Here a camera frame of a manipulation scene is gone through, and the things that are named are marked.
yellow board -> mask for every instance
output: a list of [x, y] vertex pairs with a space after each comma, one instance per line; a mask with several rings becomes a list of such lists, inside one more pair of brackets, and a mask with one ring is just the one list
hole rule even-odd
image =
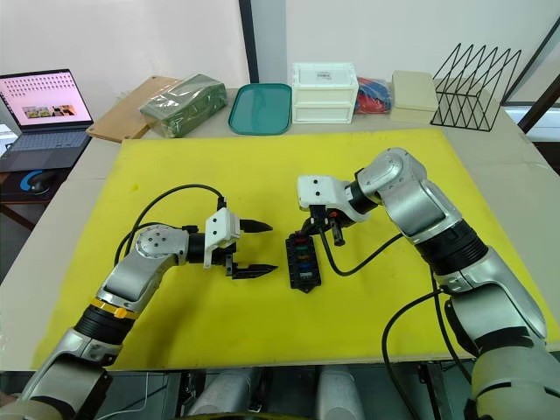
[[[272, 225], [272, 232], [244, 234], [235, 259], [240, 265], [271, 263], [279, 268], [250, 280], [232, 280], [223, 267], [187, 264], [170, 269], [124, 341], [114, 368], [379, 360], [389, 318], [431, 290], [428, 267], [417, 251], [401, 239], [354, 276], [339, 277], [316, 240], [323, 285], [306, 295], [290, 289], [284, 240], [307, 217], [298, 208], [298, 175], [352, 179], [393, 146], [407, 149], [422, 162], [429, 179], [502, 255], [541, 306], [549, 341], [558, 341], [560, 331], [550, 310], [439, 129], [135, 140], [124, 142], [84, 227], [35, 366], [80, 317], [111, 271], [116, 246], [142, 209], [161, 192], [188, 183], [214, 186], [241, 218]], [[158, 203], [144, 221], [197, 224], [203, 230], [215, 206], [210, 192], [185, 190]], [[346, 246], [334, 250], [335, 259], [348, 270], [396, 233], [384, 210], [377, 208], [371, 220], [345, 230]], [[432, 302], [402, 316], [391, 331], [388, 350], [399, 359], [446, 354]]]

yellow ring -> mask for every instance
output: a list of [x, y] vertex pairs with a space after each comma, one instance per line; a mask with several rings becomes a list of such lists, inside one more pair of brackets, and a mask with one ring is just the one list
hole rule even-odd
[[115, 318], [123, 319], [137, 319], [140, 314], [135, 313], [133, 311], [129, 311], [128, 309], [121, 308], [119, 306], [114, 306], [113, 304], [108, 304], [107, 302], [103, 302], [97, 298], [94, 298], [91, 301], [91, 305], [95, 306], [96, 308], [103, 309], [105, 312], [112, 313]]

black wire rack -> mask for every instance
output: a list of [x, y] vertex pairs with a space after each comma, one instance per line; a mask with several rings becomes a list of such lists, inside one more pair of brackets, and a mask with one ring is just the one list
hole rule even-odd
[[522, 51], [475, 51], [473, 44], [461, 50], [458, 44], [434, 76], [439, 106], [431, 124], [490, 131]]

white storage box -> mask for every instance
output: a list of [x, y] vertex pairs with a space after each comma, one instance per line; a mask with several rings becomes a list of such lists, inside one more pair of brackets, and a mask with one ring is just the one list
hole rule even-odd
[[429, 124], [438, 110], [438, 98], [429, 73], [393, 72], [394, 103], [391, 120]]
[[292, 121], [295, 124], [349, 124], [352, 121], [354, 105], [305, 104], [291, 108]]
[[350, 123], [358, 94], [352, 63], [294, 63], [294, 123]]

wall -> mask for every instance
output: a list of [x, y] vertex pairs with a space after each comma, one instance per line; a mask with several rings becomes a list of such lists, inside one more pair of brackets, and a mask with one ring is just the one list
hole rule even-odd
[[3, 0], [0, 73], [70, 68], [94, 118], [153, 74], [249, 82], [237, 0]]
[[260, 82], [286, 83], [286, 2], [254, 0], [251, 7]]
[[558, 0], [285, 2], [288, 67], [352, 61], [359, 75], [384, 79], [396, 69], [434, 74], [459, 42], [522, 49], [519, 73], [560, 14]]
[[[508, 100], [511, 102], [535, 102], [559, 74], [560, 28], [557, 28], [531, 66], [531, 70], [525, 74], [518, 88]], [[560, 105], [560, 99], [556, 101], [556, 105]]]

